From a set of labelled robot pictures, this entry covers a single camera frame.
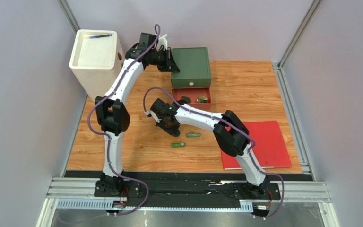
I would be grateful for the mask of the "green top drawer unit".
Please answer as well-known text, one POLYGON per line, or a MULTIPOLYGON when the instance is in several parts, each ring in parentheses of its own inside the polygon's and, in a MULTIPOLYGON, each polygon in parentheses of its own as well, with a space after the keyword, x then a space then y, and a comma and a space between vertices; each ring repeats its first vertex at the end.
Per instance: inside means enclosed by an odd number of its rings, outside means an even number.
POLYGON ((172 88, 211 86, 212 74, 207 47, 174 48, 172 55, 180 69, 171 74, 172 88))

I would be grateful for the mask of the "black round ball sponge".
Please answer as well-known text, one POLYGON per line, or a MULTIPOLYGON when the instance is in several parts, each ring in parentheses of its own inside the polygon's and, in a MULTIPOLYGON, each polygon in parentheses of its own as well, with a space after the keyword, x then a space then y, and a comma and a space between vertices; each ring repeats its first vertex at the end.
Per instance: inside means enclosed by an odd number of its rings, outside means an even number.
POLYGON ((182 96, 182 98, 181 98, 185 103, 187 103, 187 104, 189 104, 189 103, 191 103, 191 99, 189 98, 189 97, 187 97, 187 96, 182 96))

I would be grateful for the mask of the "red drawer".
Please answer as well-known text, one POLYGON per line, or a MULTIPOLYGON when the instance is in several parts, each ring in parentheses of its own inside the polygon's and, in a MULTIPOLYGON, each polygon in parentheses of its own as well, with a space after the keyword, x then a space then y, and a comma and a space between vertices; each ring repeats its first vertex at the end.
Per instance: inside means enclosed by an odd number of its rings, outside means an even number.
POLYGON ((172 89, 173 97, 176 100, 181 100, 182 97, 187 97, 190 99, 189 105, 191 107, 210 111, 212 107, 211 93, 209 87, 199 87, 199 88, 173 88, 172 89), (199 97, 204 96, 207 98, 206 103, 199 103, 199 97))

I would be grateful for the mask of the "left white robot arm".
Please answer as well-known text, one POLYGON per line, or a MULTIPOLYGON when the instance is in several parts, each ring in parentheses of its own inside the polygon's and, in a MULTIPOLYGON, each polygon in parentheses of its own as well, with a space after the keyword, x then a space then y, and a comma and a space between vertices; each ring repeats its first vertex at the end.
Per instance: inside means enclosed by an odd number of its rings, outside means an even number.
POLYGON ((123 172, 121 153, 125 131, 130 124, 126 109, 128 96, 139 76, 148 65, 157 66, 161 72, 179 72, 166 41, 134 44, 125 54, 123 67, 103 97, 95 99, 98 124, 105 139, 105 165, 100 181, 119 186, 123 172))

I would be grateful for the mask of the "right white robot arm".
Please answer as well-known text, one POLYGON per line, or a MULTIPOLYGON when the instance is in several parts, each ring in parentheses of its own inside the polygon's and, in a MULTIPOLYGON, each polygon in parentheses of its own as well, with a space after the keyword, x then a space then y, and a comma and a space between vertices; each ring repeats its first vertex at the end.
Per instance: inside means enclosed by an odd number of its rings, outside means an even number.
POLYGON ((169 104, 157 99, 149 110, 145 110, 145 114, 153 117, 158 127, 174 137, 180 135, 179 127, 182 124, 212 132, 220 149, 237 160, 247 182, 259 191, 268 189, 270 180, 253 152, 256 142, 234 112, 213 113, 194 108, 183 101, 169 104))

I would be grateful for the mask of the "white drawer cabinet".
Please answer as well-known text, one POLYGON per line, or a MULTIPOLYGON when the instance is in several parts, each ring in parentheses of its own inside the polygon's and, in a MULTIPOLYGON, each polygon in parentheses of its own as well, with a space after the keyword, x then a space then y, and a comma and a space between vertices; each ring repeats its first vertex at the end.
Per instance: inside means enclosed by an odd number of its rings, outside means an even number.
POLYGON ((94 101, 111 88, 124 64, 124 51, 118 34, 112 30, 80 29, 76 33, 69 67, 94 101), (111 37, 89 39, 90 36, 111 37))

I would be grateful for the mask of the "dark blue pen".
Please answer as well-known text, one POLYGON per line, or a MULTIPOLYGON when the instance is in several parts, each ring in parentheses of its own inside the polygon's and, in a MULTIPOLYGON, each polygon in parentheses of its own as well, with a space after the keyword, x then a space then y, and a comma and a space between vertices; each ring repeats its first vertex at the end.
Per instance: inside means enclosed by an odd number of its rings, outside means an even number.
POLYGON ((97 38, 104 38, 104 37, 111 37, 112 34, 104 34, 104 35, 94 35, 90 36, 89 39, 97 39, 97 38))

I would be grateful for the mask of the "red folder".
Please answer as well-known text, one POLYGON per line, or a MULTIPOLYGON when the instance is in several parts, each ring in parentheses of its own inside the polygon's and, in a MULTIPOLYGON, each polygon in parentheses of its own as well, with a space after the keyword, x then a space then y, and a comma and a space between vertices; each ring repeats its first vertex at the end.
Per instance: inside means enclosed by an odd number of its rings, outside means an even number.
POLYGON ((255 139, 253 153, 262 168, 290 168, 292 163, 277 121, 245 122, 255 139))

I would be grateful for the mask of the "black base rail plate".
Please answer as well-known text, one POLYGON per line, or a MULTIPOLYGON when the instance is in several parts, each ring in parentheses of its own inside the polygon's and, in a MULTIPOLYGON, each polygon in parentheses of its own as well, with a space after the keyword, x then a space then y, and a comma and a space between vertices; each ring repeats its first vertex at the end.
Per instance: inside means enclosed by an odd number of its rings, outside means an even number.
POLYGON ((79 198, 128 198, 129 206, 143 203, 144 208, 229 209, 241 200, 279 201, 282 186, 277 176, 265 192, 245 180, 243 173, 131 172, 123 173, 119 186, 102 183, 102 172, 67 171, 63 181, 52 186, 68 190, 79 198))

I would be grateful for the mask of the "aluminium frame rail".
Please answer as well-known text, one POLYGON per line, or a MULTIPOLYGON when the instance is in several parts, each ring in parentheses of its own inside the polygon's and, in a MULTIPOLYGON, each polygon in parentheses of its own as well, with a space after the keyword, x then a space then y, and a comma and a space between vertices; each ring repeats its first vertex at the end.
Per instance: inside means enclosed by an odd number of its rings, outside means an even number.
POLYGON ((324 225, 339 225, 324 182, 309 175, 268 176, 268 188, 249 185, 243 174, 127 172, 121 186, 106 186, 96 176, 72 173, 51 180, 38 225, 52 222, 58 207, 114 210, 248 212, 254 218, 279 217, 290 203, 316 203, 324 225))

